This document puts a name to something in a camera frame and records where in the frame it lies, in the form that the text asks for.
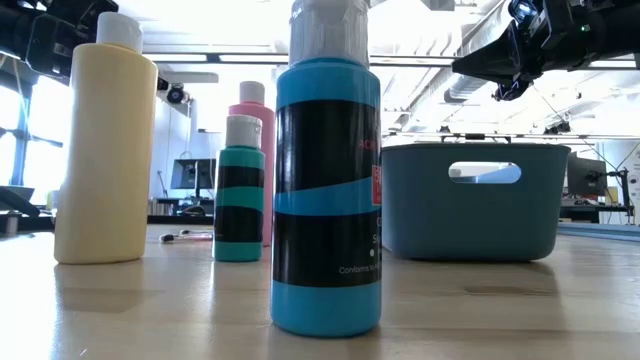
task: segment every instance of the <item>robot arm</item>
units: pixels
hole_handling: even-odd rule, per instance
[[[453,71],[498,83],[494,98],[524,94],[549,70],[576,70],[640,53],[640,0],[511,0],[514,18],[491,44],[453,62]]]
[[[73,49],[95,42],[98,15],[113,0],[0,0],[0,53],[56,78],[71,74]]]

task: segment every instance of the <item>ductwork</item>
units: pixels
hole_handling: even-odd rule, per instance
[[[371,51],[404,55],[452,55],[461,45],[458,17],[453,12],[433,11],[422,0],[371,1]],[[438,72],[437,68],[376,69],[383,90],[383,107],[404,111]],[[398,120],[397,114],[386,119]]]
[[[462,39],[462,46],[455,55],[466,56],[500,37],[512,20],[507,12],[509,3],[509,0],[499,0],[489,14]],[[454,74],[450,68],[441,69],[411,104],[411,120],[428,113],[428,107],[442,102],[443,95],[446,103],[460,104],[486,83],[486,80]],[[416,126],[414,121],[409,121],[408,126],[410,131],[421,131],[423,127]]]
[[[382,4],[387,0],[370,0],[369,6],[374,7]],[[453,11],[456,3],[454,0],[420,0],[431,11]]]

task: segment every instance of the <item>bin handle hole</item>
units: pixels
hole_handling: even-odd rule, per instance
[[[449,167],[449,178],[458,184],[514,184],[521,176],[511,162],[459,161]]]

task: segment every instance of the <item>white bottle cap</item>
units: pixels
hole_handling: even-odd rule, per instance
[[[227,117],[226,146],[249,146],[260,149],[261,138],[262,120],[248,115]]]
[[[119,45],[142,54],[142,28],[128,16],[103,12],[98,16],[96,43]]]
[[[264,105],[264,85],[257,81],[241,82],[240,102],[253,102]]]
[[[291,9],[289,64],[338,58],[368,66],[365,0],[296,0]]]

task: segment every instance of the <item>blue plastic bin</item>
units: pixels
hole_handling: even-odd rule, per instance
[[[539,144],[384,148],[383,246],[397,256],[424,260],[548,256],[555,246],[569,151]],[[509,167],[454,182],[449,168],[456,162],[510,162],[519,171]]]

